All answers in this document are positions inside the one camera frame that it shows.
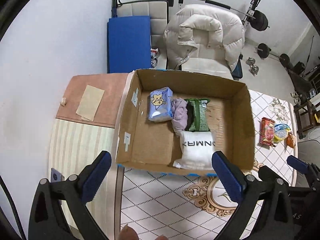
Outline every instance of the white wall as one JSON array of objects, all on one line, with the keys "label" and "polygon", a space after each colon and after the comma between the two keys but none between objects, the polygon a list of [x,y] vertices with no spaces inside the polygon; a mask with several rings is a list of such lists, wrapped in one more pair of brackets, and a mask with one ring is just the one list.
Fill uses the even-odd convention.
[{"label": "white wall", "polygon": [[316,29],[311,26],[305,38],[301,41],[297,49],[290,56],[290,61],[293,65],[297,64],[299,61],[303,62],[306,66],[305,73],[312,70],[316,65],[320,64],[318,59],[320,56],[320,36]]},{"label": "white wall", "polygon": [[[232,8],[246,12],[251,0],[214,0],[231,6]],[[204,3],[196,0],[184,0],[184,4]],[[261,0],[258,10],[263,12],[268,20],[267,30],[258,32],[248,28],[247,38],[267,44],[275,53],[288,53],[291,46],[300,37],[309,23],[308,18],[293,0]],[[170,13],[177,12],[178,7],[170,9]],[[244,15],[233,11],[243,19]]]},{"label": "white wall", "polygon": [[[105,73],[111,0],[31,0],[0,42],[0,174],[28,235],[59,102],[74,75]],[[17,229],[0,190],[0,206]]]}]

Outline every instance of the striped surface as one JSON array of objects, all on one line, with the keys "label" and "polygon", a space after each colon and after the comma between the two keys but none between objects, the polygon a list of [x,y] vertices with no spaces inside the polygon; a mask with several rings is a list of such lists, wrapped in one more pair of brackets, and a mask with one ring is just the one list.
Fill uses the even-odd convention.
[{"label": "striped surface", "polygon": [[[55,119],[49,151],[49,174],[52,167],[61,172],[65,178],[71,174],[79,174],[102,150],[111,151],[113,134],[113,128]],[[105,234],[108,217],[106,214],[108,174],[94,200],[87,203],[88,210]],[[62,209],[67,222],[77,228],[65,201],[62,202]]]}]

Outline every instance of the wooden stand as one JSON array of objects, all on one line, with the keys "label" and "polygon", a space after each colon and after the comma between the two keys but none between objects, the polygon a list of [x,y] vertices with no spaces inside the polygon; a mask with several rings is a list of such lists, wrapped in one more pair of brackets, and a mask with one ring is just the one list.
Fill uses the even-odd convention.
[{"label": "wooden stand", "polygon": [[[303,113],[299,113],[299,110],[300,109],[303,109],[304,112]],[[318,123],[316,121],[316,118],[315,118],[315,114],[316,114],[316,107],[308,100],[306,103],[304,103],[303,105],[299,106],[299,105],[295,105],[294,106],[294,113],[296,115],[296,119],[297,119],[297,125],[298,125],[298,136],[299,136],[299,139],[303,139],[305,138],[305,135],[303,135],[302,133],[304,131],[307,131],[313,127],[316,127],[316,126],[319,126],[320,123]],[[301,118],[300,116],[301,115],[304,115],[304,114],[308,114],[309,116],[309,121],[310,121],[310,125],[306,126],[306,127],[302,127],[301,125]]]}]

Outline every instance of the blue tissue package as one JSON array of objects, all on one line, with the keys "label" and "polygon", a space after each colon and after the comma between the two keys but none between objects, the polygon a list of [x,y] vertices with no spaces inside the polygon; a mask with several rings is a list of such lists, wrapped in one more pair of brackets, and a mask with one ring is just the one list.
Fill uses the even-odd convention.
[{"label": "blue tissue package", "polygon": [[171,111],[172,91],[165,87],[150,93],[149,120],[153,122],[165,122],[173,118]]}]

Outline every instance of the blue gripper pad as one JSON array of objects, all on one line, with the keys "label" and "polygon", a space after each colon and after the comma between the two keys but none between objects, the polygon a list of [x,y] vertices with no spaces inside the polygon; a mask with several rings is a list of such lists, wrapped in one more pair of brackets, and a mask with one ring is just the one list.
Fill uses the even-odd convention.
[{"label": "blue gripper pad", "polygon": [[302,160],[299,160],[298,158],[290,155],[287,158],[287,164],[294,168],[295,170],[299,171],[301,174],[307,174],[308,173],[308,164],[303,162]]},{"label": "blue gripper pad", "polygon": [[230,163],[221,151],[212,155],[212,167],[233,202],[241,203],[247,183],[241,170]]},{"label": "blue gripper pad", "polygon": [[104,177],[111,167],[111,155],[102,151],[92,164],[87,165],[79,174],[78,188],[82,192],[81,202],[93,200]]}]

